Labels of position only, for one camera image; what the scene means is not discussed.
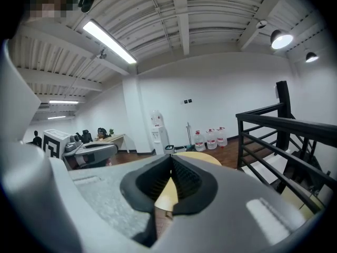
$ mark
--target black pendant lamp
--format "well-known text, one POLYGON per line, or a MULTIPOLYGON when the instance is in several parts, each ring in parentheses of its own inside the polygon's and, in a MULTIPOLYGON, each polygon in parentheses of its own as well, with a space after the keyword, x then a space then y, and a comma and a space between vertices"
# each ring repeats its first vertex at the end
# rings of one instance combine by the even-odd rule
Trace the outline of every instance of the black pendant lamp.
POLYGON ((272 48, 278 50, 280 48, 286 47, 293 41, 294 37, 286 32, 281 32, 280 30, 275 30, 270 36, 270 42, 272 48))
POLYGON ((308 54, 306 55, 306 57, 305 57, 305 61, 307 62, 307 63, 310 63, 310 62, 313 62, 313 61, 315 61, 315 60, 317 60, 319 57, 315 54, 315 53, 313 53, 313 52, 308 52, 308 54))

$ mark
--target black rubber part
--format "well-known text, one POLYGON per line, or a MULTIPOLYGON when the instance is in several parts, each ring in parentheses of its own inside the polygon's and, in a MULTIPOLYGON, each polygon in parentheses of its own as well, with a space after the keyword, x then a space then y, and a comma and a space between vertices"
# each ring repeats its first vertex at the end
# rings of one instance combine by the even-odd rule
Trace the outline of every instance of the black rubber part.
POLYGON ((157 230, 154 211, 152 211, 152 213, 150 214, 150 218, 147 222, 145 231, 137 233, 132 239, 146 247, 151 247, 154 242, 157 241, 157 230))
POLYGON ((133 209, 151 213, 154 202, 169 181, 170 170, 171 157, 167 155, 131 171, 121 181, 121 193, 133 209))
POLYGON ((195 165, 175 155, 172 156, 172 180, 177 188, 179 202, 173 207, 173 216, 201 212, 214 200, 216 179, 195 165))

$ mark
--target desk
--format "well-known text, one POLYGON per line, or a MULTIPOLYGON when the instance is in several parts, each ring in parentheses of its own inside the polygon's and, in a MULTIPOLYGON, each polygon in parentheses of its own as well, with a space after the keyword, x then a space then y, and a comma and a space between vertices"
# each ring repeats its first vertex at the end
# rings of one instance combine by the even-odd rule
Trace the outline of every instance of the desk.
MULTIPOLYGON (((217 159, 215 159, 209 154, 204 154, 202 152, 181 152, 177 153, 177 155, 183 155, 189 158, 200 159, 221 166, 220 162, 217 159)), ((175 184, 172 178, 170 178, 163 192, 160 194, 154 205, 162 210, 172 212, 173 206, 176 203, 178 203, 177 189, 175 188, 175 184)))
MULTIPOLYGON (((98 140, 98 141, 114 142, 114 143, 117 144, 118 149, 120 149, 122 147, 124 136, 125 136, 125 134, 116 134, 116 135, 112 135, 111 137, 107 137, 105 139, 101 139, 101 140, 98 140)), ((129 149, 127 148, 126 142, 125 142, 125 148, 126 148, 127 152, 130 153, 129 149)))

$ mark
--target fluorescent light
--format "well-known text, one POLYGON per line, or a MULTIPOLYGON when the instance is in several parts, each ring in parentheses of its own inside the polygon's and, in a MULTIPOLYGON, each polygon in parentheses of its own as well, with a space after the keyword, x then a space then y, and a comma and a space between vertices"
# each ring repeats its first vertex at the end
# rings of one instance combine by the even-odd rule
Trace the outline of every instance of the fluorescent light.
POLYGON ((83 27, 84 30, 86 30, 88 33, 93 35, 95 38, 97 38, 99 41, 101 41, 103 44, 108 46, 112 51, 114 51, 116 54, 118 54, 121 58, 123 58, 126 62, 129 64, 136 63, 136 60, 127 53, 125 49, 123 49, 119 43, 116 42, 112 38, 111 35, 92 21, 89 21, 86 25, 83 27))
POLYGON ((65 116, 48 117, 48 119, 57 119, 57 118, 65 118, 65 116))
POLYGON ((70 100, 49 100, 50 104, 78 104, 78 101, 70 101, 70 100))

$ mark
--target wall socket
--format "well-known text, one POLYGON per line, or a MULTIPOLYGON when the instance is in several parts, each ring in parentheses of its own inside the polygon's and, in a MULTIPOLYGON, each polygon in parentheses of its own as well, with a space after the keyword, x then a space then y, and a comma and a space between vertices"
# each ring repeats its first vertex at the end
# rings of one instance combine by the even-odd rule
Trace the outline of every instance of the wall socket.
POLYGON ((188 103, 192 103, 192 100, 191 99, 185 99, 185 100, 180 102, 180 104, 188 104, 188 103))

